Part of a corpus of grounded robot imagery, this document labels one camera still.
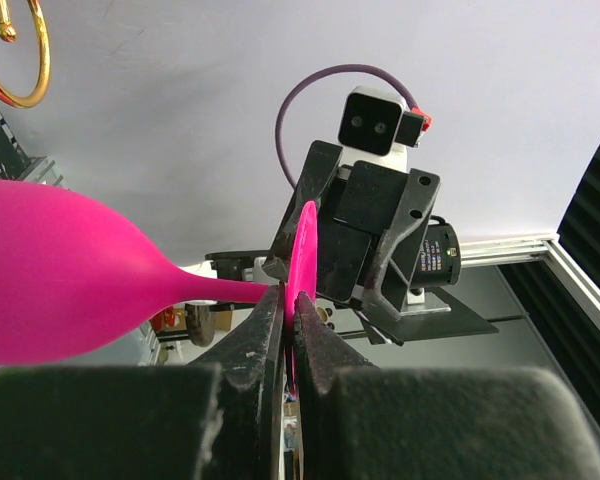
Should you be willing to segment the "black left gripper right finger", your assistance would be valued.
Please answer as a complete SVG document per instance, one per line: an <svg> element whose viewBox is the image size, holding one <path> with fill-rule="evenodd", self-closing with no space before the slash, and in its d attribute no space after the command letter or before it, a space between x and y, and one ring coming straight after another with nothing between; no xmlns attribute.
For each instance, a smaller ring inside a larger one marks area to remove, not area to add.
<svg viewBox="0 0 600 480"><path fill-rule="evenodd" d="M381 369L294 306L307 479L600 479L600 449L553 373Z"/></svg>

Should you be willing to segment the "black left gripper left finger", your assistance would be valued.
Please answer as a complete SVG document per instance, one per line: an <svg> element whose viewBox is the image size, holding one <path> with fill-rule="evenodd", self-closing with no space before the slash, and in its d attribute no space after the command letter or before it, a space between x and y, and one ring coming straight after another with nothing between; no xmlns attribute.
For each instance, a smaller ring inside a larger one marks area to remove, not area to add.
<svg viewBox="0 0 600 480"><path fill-rule="evenodd" d="M187 365L0 369L0 479L274 479L284 290Z"/></svg>

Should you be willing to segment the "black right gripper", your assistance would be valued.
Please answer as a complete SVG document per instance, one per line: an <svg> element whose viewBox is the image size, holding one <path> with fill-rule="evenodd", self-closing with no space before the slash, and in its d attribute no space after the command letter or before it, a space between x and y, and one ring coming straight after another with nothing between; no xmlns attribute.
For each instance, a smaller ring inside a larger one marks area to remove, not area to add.
<svg viewBox="0 0 600 480"><path fill-rule="evenodd" d="M317 209L336 175L343 147L315 140L263 264L287 281L296 228L304 205ZM373 325L402 317L408 293L454 285L461 270L457 235L433 213L440 177L358 161L336 178L319 210L317 293L362 309Z"/></svg>

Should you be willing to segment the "pink wine glass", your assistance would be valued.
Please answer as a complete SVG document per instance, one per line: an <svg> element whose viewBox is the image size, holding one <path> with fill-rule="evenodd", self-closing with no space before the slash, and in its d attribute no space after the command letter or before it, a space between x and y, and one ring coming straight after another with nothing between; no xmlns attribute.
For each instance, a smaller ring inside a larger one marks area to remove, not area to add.
<svg viewBox="0 0 600 480"><path fill-rule="evenodd" d="M0 180L0 366L65 360L175 304L254 304L265 290L179 268L124 216L84 195Z"/></svg>

